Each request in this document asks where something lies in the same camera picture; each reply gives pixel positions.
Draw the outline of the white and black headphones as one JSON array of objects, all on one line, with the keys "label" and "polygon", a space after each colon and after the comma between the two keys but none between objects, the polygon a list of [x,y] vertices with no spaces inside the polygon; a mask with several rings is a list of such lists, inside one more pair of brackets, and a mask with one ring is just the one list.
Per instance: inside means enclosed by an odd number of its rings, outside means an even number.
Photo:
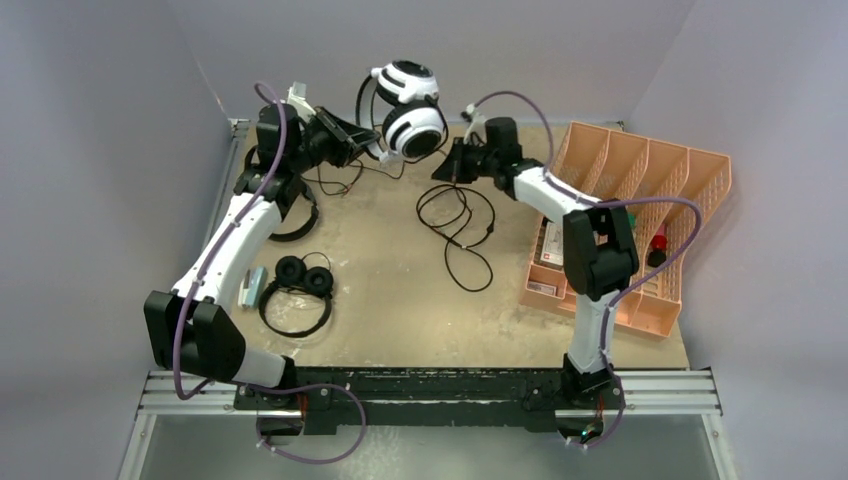
[{"label": "white and black headphones", "polygon": [[417,163],[444,146],[448,126],[433,70],[397,59],[374,67],[361,83],[355,124],[379,133],[366,154],[382,163]]}]

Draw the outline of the black over-ear headphones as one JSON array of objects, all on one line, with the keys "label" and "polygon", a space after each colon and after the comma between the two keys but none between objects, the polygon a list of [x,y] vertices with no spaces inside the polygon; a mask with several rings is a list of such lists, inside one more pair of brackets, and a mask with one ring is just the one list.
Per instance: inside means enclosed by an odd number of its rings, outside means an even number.
[{"label": "black over-ear headphones", "polygon": [[[335,279],[329,267],[308,267],[305,258],[287,255],[280,258],[274,267],[274,278],[259,296],[257,311],[263,324],[274,333],[290,339],[307,338],[321,330],[330,320],[333,311]],[[323,302],[324,308],[316,323],[305,330],[285,331],[274,327],[267,317],[266,309],[277,293],[301,294]]]}]

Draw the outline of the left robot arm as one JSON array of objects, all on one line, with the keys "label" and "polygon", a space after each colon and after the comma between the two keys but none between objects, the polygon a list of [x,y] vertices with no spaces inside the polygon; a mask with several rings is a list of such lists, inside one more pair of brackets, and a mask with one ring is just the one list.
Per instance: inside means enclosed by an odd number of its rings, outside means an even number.
[{"label": "left robot arm", "polygon": [[155,363],[176,374],[259,387],[272,408],[297,399],[292,359],[247,344],[230,318],[237,290],[293,203],[311,197],[304,172],[345,167],[380,135],[322,107],[302,115],[286,103],[263,107],[224,219],[192,267],[143,306]]}]

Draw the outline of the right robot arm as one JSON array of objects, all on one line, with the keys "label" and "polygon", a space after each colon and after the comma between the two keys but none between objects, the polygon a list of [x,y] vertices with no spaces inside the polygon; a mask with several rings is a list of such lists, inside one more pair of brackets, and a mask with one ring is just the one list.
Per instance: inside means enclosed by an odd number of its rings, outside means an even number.
[{"label": "right robot arm", "polygon": [[525,156],[517,124],[509,117],[470,119],[432,176],[460,184],[488,177],[511,199],[560,227],[564,273],[577,295],[561,392],[573,406],[588,405],[613,380],[613,318],[639,269],[623,203],[604,203],[585,194],[552,175],[547,165]]}]

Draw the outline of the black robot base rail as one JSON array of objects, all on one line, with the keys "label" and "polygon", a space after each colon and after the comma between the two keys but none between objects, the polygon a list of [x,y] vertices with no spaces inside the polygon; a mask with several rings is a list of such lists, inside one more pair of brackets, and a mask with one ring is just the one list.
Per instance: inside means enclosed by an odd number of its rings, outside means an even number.
[{"label": "black robot base rail", "polygon": [[554,432],[588,443],[601,437],[605,418],[626,407],[615,375],[610,384],[574,394],[557,368],[318,367],[298,366],[287,394],[240,387],[237,410],[260,416],[264,434],[291,433],[290,420],[308,435],[340,426],[515,427]]}]

